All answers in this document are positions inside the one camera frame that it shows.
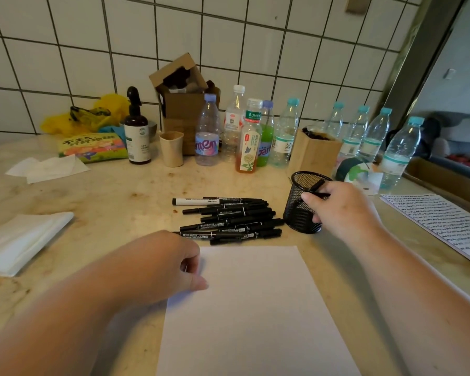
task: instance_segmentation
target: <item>beige cup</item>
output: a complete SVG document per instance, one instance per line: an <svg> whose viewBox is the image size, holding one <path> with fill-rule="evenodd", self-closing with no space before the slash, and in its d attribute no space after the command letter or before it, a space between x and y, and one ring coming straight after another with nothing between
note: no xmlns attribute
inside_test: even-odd
<svg viewBox="0 0 470 376"><path fill-rule="evenodd" d="M162 159L167 167L178 167L183 164L183 137L182 132L165 132L160 135Z"/></svg>

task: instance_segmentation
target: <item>person's right hand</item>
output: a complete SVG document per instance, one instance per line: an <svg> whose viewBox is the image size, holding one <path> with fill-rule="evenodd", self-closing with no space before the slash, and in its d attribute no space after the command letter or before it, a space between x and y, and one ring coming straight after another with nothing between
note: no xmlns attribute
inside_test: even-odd
<svg viewBox="0 0 470 376"><path fill-rule="evenodd" d="M346 240L364 232L384 229L372 202L353 184L326 182L319 191L331 196L324 201L304 192L301 198L315 211L313 222L321 222L334 236Z"/></svg>

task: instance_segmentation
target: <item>blue cloth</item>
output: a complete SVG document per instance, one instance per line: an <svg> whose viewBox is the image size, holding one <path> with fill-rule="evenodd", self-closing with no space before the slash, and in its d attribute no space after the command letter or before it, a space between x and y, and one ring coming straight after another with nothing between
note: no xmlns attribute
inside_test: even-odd
<svg viewBox="0 0 470 376"><path fill-rule="evenodd" d="M127 148L127 140L125 139L125 131L123 126L107 126L107 127L102 127L99 128L98 130L99 133L116 133L118 136L122 139L124 142L125 147Z"/></svg>

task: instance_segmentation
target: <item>bottle label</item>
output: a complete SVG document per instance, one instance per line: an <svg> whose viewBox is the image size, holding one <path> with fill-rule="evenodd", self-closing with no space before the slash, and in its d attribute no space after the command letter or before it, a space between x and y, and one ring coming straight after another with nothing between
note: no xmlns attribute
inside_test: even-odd
<svg viewBox="0 0 470 376"><path fill-rule="evenodd" d="M241 145L242 157L240 159L240 170L252 171L252 169L254 169L260 137L261 135L255 131L244 134Z"/></svg>
<svg viewBox="0 0 470 376"><path fill-rule="evenodd" d="M260 144L260 148L259 150L257 151L257 156L258 157L268 157L269 155L269 150L270 148L272 147L272 142L269 141L269 142L262 142Z"/></svg>
<svg viewBox="0 0 470 376"><path fill-rule="evenodd" d="M195 153L212 156L218 153L219 135L214 133L202 133L195 135Z"/></svg>
<svg viewBox="0 0 470 376"><path fill-rule="evenodd" d="M277 153L289 154L293 148L294 138L286 140L281 137L274 137L272 142L272 150Z"/></svg>
<svg viewBox="0 0 470 376"><path fill-rule="evenodd" d="M376 155L378 154L381 141L364 139L360 145L360 152L362 154Z"/></svg>
<svg viewBox="0 0 470 376"><path fill-rule="evenodd" d="M225 129L239 131L244 123L242 116L237 113L226 112L225 115Z"/></svg>
<svg viewBox="0 0 470 376"><path fill-rule="evenodd" d="M390 175L402 175L406 169L407 164L409 163L409 160L410 158L407 157L401 156L395 159L384 155L381 164L379 164L379 169L383 173Z"/></svg>
<svg viewBox="0 0 470 376"><path fill-rule="evenodd" d="M125 141L129 159L135 162L146 162L151 159L149 126L124 126Z"/></svg>
<svg viewBox="0 0 470 376"><path fill-rule="evenodd" d="M250 123L258 123L261 120L261 112L246 111L245 120Z"/></svg>
<svg viewBox="0 0 470 376"><path fill-rule="evenodd" d="M339 152L347 155L357 155L359 147L360 141L343 139L343 145L341 145Z"/></svg>

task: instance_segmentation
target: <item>white bottle cap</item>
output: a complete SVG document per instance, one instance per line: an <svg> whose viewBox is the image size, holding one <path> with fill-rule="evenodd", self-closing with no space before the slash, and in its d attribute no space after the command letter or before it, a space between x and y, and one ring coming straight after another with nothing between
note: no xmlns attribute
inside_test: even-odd
<svg viewBox="0 0 470 376"><path fill-rule="evenodd" d="M233 92L236 92L238 94L243 94L245 92L245 87L241 86L240 84L237 84L233 86Z"/></svg>

